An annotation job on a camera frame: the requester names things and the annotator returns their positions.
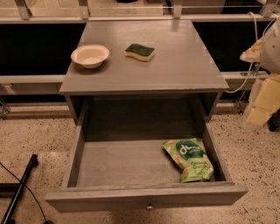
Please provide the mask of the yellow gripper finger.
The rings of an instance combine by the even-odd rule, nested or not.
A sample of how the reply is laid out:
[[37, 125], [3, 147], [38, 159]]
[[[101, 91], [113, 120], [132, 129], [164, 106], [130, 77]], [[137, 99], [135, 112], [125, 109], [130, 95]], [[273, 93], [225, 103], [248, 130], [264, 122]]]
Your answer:
[[245, 122], [263, 126], [280, 109], [280, 74], [272, 74], [265, 80], [257, 79], [251, 89], [245, 109]]
[[259, 38], [248, 50], [241, 54], [240, 60], [250, 63], [259, 62], [262, 44], [263, 38]]

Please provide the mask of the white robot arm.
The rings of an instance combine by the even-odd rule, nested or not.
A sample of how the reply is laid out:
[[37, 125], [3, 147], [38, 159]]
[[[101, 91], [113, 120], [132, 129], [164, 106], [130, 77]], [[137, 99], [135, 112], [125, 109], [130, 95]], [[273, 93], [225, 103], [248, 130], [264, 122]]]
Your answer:
[[259, 62], [270, 72], [269, 78], [257, 80], [246, 108], [246, 123], [263, 126], [280, 109], [280, 19], [259, 38], [240, 59]]

